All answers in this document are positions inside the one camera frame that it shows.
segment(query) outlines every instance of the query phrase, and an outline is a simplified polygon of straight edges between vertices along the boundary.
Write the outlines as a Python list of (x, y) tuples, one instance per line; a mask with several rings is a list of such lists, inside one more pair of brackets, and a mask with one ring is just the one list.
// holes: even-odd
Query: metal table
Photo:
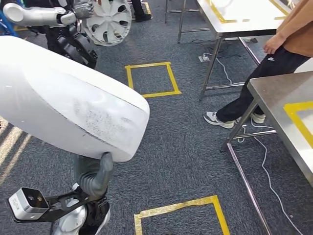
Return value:
[[(165, 2), (165, 19), (164, 19), (164, 23), (167, 22), (167, 17), (168, 14), (170, 13), (181, 13), (181, 10), (169, 10), (168, 9), (168, 3), (170, 0), (166, 0)], [(199, 11), (199, 9), (186, 9), (185, 12), (197, 12)]]
[[(266, 230), (271, 232), (253, 190), (232, 148), (231, 141), (240, 138), (278, 133), (313, 187), (313, 71), (251, 79), (248, 89), (254, 100), (221, 147), (227, 148), (244, 181), (249, 196)], [(238, 130), (259, 105), (275, 130), (237, 135)]]
[[(182, 5), (178, 43), (180, 43), (182, 33), (207, 30), (207, 28), (183, 30), (186, 1), (183, 0)], [(259, 64), (260, 62), (241, 37), (274, 35), (276, 29), (290, 11), (280, 0), (195, 0), (195, 2), (216, 39), (200, 93), (200, 100), (202, 100), (204, 92), (207, 90), (237, 87), (244, 84), (241, 82), (232, 85), (207, 86), (222, 39), (239, 38), (254, 62)]]

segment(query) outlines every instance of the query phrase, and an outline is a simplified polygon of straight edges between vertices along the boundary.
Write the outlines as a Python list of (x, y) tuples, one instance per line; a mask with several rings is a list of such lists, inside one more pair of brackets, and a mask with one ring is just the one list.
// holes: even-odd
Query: person's hand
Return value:
[(283, 45), (285, 40), (286, 38), (280, 34), (276, 34), (263, 46), (264, 52), (266, 54), (274, 54), (277, 49), (278, 49), (278, 47)]
[(73, 11), (78, 19), (87, 19), (94, 14), (93, 0), (74, 0)]

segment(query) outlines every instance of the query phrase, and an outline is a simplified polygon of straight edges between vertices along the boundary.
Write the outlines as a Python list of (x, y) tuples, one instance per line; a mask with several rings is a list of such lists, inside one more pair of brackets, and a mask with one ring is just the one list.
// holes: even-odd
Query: black shoe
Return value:
[(87, 203), (87, 218), (79, 230), (79, 235), (98, 235), (110, 217), (109, 204), (106, 197)]
[(143, 14), (140, 16), (135, 16), (136, 22), (143, 22), (143, 21), (149, 21), (151, 20), (152, 16), (150, 14)]

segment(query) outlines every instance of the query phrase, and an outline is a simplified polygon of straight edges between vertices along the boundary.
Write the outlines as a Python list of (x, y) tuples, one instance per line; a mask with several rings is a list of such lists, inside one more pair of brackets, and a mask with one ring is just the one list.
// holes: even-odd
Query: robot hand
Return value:
[(78, 19), (91, 18), (94, 14), (94, 1), (74, 0), (72, 9)]

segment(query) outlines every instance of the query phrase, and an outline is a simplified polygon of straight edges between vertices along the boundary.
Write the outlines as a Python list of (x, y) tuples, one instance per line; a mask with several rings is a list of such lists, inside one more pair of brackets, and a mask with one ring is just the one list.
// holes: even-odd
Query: power outlet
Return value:
[(201, 62), (201, 63), (203, 63), (203, 62), (210, 62), (210, 58), (209, 58), (209, 60), (204, 60), (204, 56), (203, 55), (201, 55), (198, 58), (199, 58), (200, 62)]

